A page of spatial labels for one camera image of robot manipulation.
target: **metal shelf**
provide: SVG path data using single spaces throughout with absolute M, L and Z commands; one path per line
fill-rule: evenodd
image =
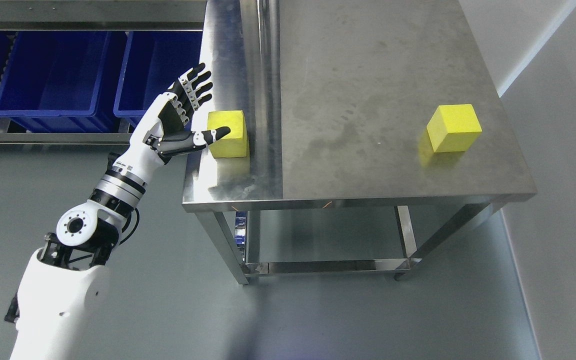
M 200 30 L 206 0 L 0 0 L 0 30 Z
M 3 144 L 41 144 L 41 145 L 123 145 L 128 144 L 131 134 L 75 134 L 25 132 L 0 133 L 0 145 Z
M 206 0 L 0 0 L 0 30 L 202 30 L 205 14 Z M 127 130 L 0 132 L 0 144 L 124 145 Z

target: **robotic arm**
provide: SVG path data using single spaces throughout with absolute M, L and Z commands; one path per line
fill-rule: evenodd
M 119 157 L 108 167 L 89 199 L 64 213 L 46 244 L 30 257 L 17 294 L 5 316 L 16 323 L 11 360 L 67 360 L 74 354 L 90 315 L 108 291 L 112 251 L 124 240 L 133 211 L 146 193 L 154 171 L 174 155 L 205 149 L 230 133 L 228 127 L 185 131 L 195 110 L 212 98 L 205 64 L 181 75 L 159 94 Z M 71 259 L 73 251 L 89 255 Z M 89 269 L 71 266 L 91 258 Z

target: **yellow cube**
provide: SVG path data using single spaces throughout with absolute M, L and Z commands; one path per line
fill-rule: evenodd
M 466 151 L 482 134 L 471 104 L 439 105 L 426 129 L 435 153 Z
M 243 158 L 248 151 L 246 120 L 242 110 L 211 111 L 208 114 L 208 129 L 222 126 L 230 128 L 230 134 L 210 145 L 210 152 L 215 158 Z

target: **black cable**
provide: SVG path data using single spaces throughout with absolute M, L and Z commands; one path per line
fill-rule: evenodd
M 68 264 L 72 264 L 74 262 L 78 262 L 79 260 L 84 260 L 84 259 L 88 259 L 88 258 L 92 258 L 92 255 L 83 255 L 80 257 L 77 257 L 76 259 L 72 259 L 68 262 Z
M 130 230 L 130 233 L 128 235 L 126 235 L 126 237 L 124 237 L 123 240 L 121 240 L 119 242 L 119 245 L 125 243 L 126 240 L 128 240 L 130 237 L 132 237 L 132 235 L 135 234 L 135 230 L 137 230 L 137 227 L 139 226 L 139 219 L 141 216 L 139 214 L 139 210 L 136 207 L 134 209 L 134 213 L 137 215 L 137 219 L 135 219 L 134 226 L 132 227 L 132 230 Z
M 130 214 L 128 214 L 128 218 L 126 219 L 126 223 L 123 224 L 123 227 L 121 228 L 121 234 L 126 232 L 126 229 L 128 229 L 128 225 L 130 225 L 130 221 L 133 219 L 133 213 L 131 212 Z

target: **stainless steel table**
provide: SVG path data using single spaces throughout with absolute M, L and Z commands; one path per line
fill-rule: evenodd
M 240 284 L 255 276 L 412 269 L 459 230 L 537 192 L 458 0 L 209 0 L 201 59 L 214 100 L 244 111 L 249 157 L 189 157 L 183 207 Z M 438 105 L 473 104 L 483 133 L 433 153 Z M 459 205 L 418 243 L 409 205 Z M 402 258 L 248 262 L 224 212 L 393 207 Z M 259 234 L 247 233 L 249 241 Z

